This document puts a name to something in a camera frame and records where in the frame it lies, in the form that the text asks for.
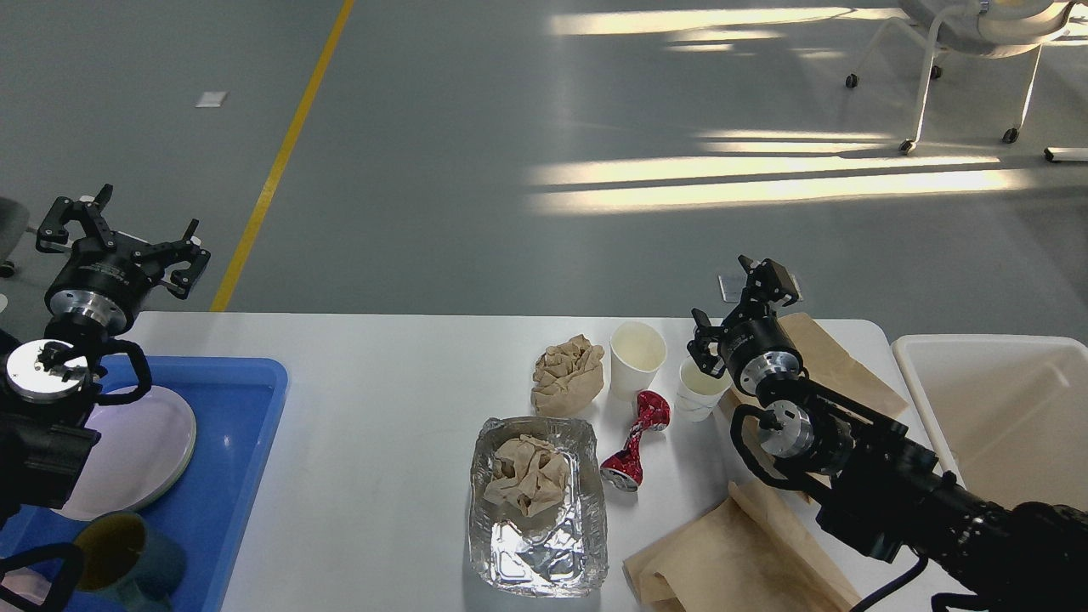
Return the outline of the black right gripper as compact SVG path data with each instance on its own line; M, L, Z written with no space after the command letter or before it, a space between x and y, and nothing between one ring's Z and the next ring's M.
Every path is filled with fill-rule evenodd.
M703 375L722 379L724 366L740 393L756 393L766 380L801 378L803 358L792 338L774 317L802 298L796 279L782 264L738 256L745 269L745 287L739 296L739 325L724 334L722 325L712 325L710 316L692 309L693 336L688 355Z

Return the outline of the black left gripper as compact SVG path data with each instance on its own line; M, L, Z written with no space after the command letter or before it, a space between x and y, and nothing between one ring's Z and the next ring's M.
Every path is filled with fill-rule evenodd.
M109 336L121 336L132 329L154 285L185 301L210 264L210 252L196 236L201 223L198 219L191 219L176 241L153 245L119 241L102 216L113 189L112 184L106 184L92 198L78 201L60 196L37 228L37 250L59 254L71 249L44 298L51 325L82 316L104 328ZM69 224L79 224L84 237L92 241L75 241L69 247ZM149 253L149 272L136 264L136 252Z

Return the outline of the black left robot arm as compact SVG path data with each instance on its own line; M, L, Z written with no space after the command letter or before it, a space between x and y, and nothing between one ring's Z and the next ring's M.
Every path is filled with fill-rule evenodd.
M101 434L87 426L96 406L128 405L151 391L144 350L125 338L148 294L166 287L186 299L211 255L197 219L175 241L150 243L106 222L113 186L96 196L60 196L36 229L42 254L65 254L44 295L50 321L38 340L3 336L1 507L63 507Z

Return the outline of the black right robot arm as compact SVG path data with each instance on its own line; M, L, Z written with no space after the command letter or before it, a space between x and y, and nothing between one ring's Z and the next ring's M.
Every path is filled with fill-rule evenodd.
M1024 502L1006 510L973 495L908 427L812 379L776 306L799 299L792 276L770 258L739 256L745 286L722 325L692 311L688 353L700 371L730 376L749 403L732 411L730 438L762 484L812 497L816 522L860 554L883 562L901 547L912 570L875 590L869 609L930 562L964 587L938 592L934 611L1084 611L1085 512Z

